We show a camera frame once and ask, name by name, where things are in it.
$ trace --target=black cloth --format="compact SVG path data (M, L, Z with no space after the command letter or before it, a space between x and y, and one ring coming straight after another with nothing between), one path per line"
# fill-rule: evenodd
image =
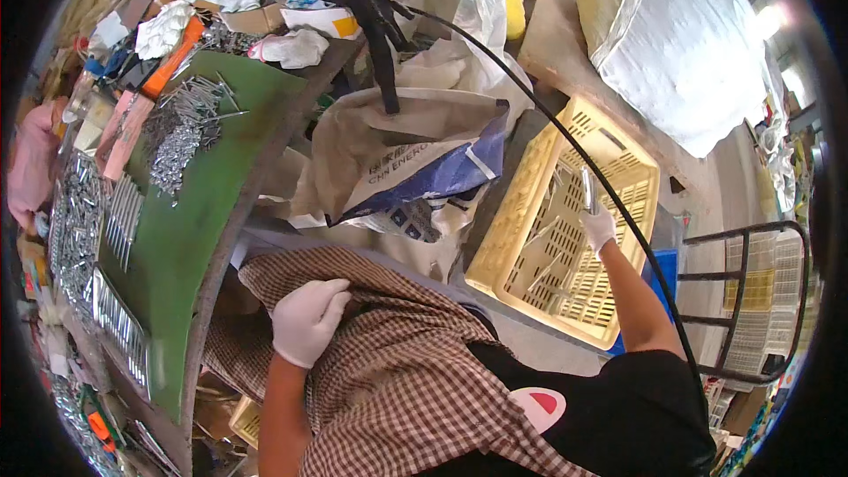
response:
M565 459L601 477L707 474L716 453L689 367L665 351L613 357L597 376L539 372L488 344L469 350L510 390L559 392L566 410L542 436ZM534 475L493 453L472 451L419 473Z

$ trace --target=yellow bag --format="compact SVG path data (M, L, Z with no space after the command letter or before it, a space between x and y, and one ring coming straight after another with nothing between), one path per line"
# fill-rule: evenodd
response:
M510 41L524 35L524 0L506 0L506 38Z

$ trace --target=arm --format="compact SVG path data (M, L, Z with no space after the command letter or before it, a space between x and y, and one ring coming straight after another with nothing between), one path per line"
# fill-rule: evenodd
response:
M260 475L297 475L300 457L312 440L303 384L306 369L274 356L268 368L260 418Z
M333 338L350 300L347 280L312 281L274 307L274 349L260 416L260 475L298 474L312 440L303 387L306 373Z
M606 208L580 215L588 243L606 268L616 299L621 338L628 352L668 350L684 361L683 346L660 299L646 284L616 243L616 221Z

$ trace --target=pink cloth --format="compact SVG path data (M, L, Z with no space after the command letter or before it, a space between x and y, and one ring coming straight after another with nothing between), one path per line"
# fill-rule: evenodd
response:
M33 216L53 190L53 162L59 138L53 134L55 122L62 117L68 98L37 106L18 126L15 159L8 172L8 209L21 227L30 228Z

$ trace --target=yellow plastic crate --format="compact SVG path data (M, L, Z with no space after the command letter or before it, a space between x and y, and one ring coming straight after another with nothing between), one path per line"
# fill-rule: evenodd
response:
M259 403L242 396L236 410L230 418L230 429L254 449L260 447L260 411Z
M743 312L772 311L774 294L774 269L748 271L745 278L745 293L742 295ZM736 306L736 291L738 280L728 280L724 283L724 309L733 311Z
M558 118L598 164L645 237L651 238L660 181L654 159L580 98L572 98ZM553 124L531 140L466 281L539 322L609 350L618 337L618 316L606 271L588 247L578 220L583 209L583 164ZM559 181L556 186L552 183L555 170L561 186ZM616 218L622 252L641 271L645 255L636 236L600 185L598 195Z

